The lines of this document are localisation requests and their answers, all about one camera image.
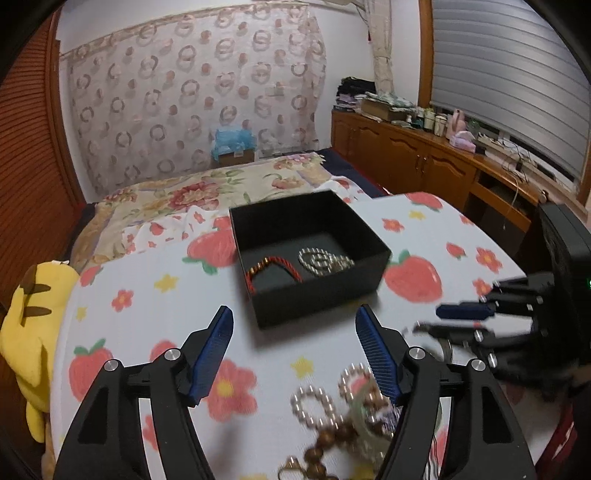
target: dark blue mattress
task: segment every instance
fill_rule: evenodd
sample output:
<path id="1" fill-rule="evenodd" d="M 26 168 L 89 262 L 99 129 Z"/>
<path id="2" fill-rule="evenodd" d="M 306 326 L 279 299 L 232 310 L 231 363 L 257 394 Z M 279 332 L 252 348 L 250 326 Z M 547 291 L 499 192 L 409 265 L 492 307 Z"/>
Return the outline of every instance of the dark blue mattress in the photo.
<path id="1" fill-rule="evenodd" d="M 332 148 L 318 150 L 318 153 L 326 160 L 322 166 L 333 175 L 347 177 L 349 180 L 354 181 L 371 198 L 386 196 L 386 193 L 382 189 L 376 187 L 376 185 L 361 175 L 361 173 L 355 170 L 353 165 L 347 162 Z"/>

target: robotic hand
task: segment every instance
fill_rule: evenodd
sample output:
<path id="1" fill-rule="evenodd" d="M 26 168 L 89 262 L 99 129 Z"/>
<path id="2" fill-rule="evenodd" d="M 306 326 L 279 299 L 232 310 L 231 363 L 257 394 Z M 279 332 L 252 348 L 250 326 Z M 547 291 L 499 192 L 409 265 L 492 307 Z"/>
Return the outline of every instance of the robotic hand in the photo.
<path id="1" fill-rule="evenodd" d="M 469 348 L 497 379 L 539 388 L 547 398 L 591 363 L 591 233 L 565 205 L 540 207 L 553 271 L 496 282 L 479 302 L 442 304 L 447 320 L 496 313 L 531 317 L 526 335 L 497 338 L 485 327 L 419 324 L 415 331 Z"/>

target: yellow star print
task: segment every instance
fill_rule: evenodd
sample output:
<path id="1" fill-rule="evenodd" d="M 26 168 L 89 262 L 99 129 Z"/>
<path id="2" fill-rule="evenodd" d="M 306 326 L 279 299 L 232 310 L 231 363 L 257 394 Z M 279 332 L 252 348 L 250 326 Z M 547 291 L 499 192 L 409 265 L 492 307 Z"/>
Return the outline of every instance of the yellow star print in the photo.
<path id="1" fill-rule="evenodd" d="M 162 293 L 169 290 L 174 290 L 177 287 L 178 277 L 171 277 L 169 274 L 163 276 L 160 280 L 154 282 L 154 288 L 159 289 Z"/>
<path id="2" fill-rule="evenodd" d="M 358 463 L 351 480 L 372 480 L 375 478 L 374 468 L 371 463 Z"/>
<path id="3" fill-rule="evenodd" d="M 76 310 L 76 320 L 81 322 L 86 318 L 86 309 L 87 307 L 78 307 L 78 310 Z"/>
<path id="4" fill-rule="evenodd" d="M 417 220 L 424 220 L 427 217 L 425 217 L 425 215 L 424 215 L 423 212 L 418 212 L 416 210 L 411 210 L 409 212 L 409 214 L 408 214 L 408 218 L 416 218 Z"/>
<path id="5" fill-rule="evenodd" d="M 314 373 L 314 364 L 302 356 L 293 362 L 290 367 L 294 369 L 297 378 L 304 378 L 306 375 Z"/>

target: floral blanket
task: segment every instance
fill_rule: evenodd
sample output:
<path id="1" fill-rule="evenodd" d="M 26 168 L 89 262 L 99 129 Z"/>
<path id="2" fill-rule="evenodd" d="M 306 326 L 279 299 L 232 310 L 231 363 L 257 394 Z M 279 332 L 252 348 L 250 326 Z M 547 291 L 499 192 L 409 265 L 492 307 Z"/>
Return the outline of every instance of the floral blanket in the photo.
<path id="1" fill-rule="evenodd" d="M 317 153 L 289 155 L 118 190 L 96 206 L 95 217 L 76 239 L 70 265 L 80 273 L 123 257 L 128 248 L 125 228 L 186 212 L 194 205 L 203 210 L 228 209 L 313 192 L 331 177 L 323 161 Z"/>

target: metal screw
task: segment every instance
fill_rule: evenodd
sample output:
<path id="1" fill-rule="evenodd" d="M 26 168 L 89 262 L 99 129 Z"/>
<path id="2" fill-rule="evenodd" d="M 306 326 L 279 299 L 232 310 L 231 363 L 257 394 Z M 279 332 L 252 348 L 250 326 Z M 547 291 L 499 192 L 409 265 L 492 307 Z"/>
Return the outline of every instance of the metal screw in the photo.
<path id="1" fill-rule="evenodd" d="M 108 372 L 112 372 L 113 370 L 116 370 L 117 367 L 119 366 L 119 362 L 117 360 L 107 360 L 105 362 L 105 366 L 103 367 L 105 370 L 107 370 Z"/>
<path id="2" fill-rule="evenodd" d="M 425 350 L 417 346 L 412 347 L 408 353 L 415 360 L 422 360 L 425 358 Z"/>
<path id="3" fill-rule="evenodd" d="M 470 362 L 470 365 L 474 370 L 478 372 L 482 372 L 486 368 L 485 363 L 482 360 L 478 360 L 477 358 L 472 360 L 472 362 Z"/>
<path id="4" fill-rule="evenodd" d="M 491 368 L 496 368 L 496 366 L 498 365 L 496 361 L 496 355 L 494 353 L 489 353 L 487 359 L 488 364 L 491 366 Z"/>
<path id="5" fill-rule="evenodd" d="M 166 360 L 176 360 L 177 358 L 179 358 L 181 356 L 181 350 L 179 350 L 178 348 L 171 348 L 170 350 L 166 350 L 166 352 L 164 353 L 164 358 Z"/>

